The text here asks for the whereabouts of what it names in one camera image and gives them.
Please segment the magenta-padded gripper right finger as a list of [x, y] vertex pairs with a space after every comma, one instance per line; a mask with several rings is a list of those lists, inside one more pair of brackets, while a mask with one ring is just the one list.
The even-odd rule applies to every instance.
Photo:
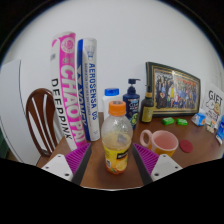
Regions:
[[136, 143], [132, 146], [132, 153], [144, 185], [182, 169], [170, 156], [158, 155]]

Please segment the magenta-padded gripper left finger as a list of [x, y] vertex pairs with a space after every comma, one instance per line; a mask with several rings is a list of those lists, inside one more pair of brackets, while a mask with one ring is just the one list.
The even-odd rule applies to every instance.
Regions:
[[87, 143], [67, 155], [57, 154], [42, 169], [80, 185], [90, 156], [91, 144]]

